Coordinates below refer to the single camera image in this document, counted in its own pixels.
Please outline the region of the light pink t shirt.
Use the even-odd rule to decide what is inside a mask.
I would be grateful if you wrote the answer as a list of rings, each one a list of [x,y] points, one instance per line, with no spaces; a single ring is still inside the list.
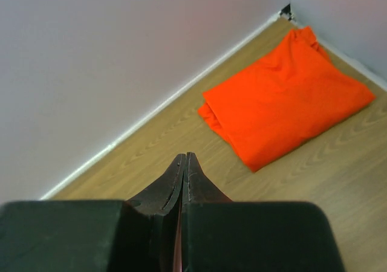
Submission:
[[[177,231],[175,235],[174,244],[174,261],[173,261],[173,272],[182,272],[182,247],[181,247],[181,209],[182,203],[179,205],[179,214],[177,222]]]

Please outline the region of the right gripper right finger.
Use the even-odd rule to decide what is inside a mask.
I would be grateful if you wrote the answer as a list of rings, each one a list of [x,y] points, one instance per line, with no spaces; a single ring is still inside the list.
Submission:
[[[183,271],[343,271],[330,223],[305,201],[236,202],[189,152],[183,173]]]

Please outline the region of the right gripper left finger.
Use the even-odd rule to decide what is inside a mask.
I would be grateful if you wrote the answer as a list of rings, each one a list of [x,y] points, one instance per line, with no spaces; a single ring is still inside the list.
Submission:
[[[172,271],[185,156],[128,200],[1,206],[2,271]]]

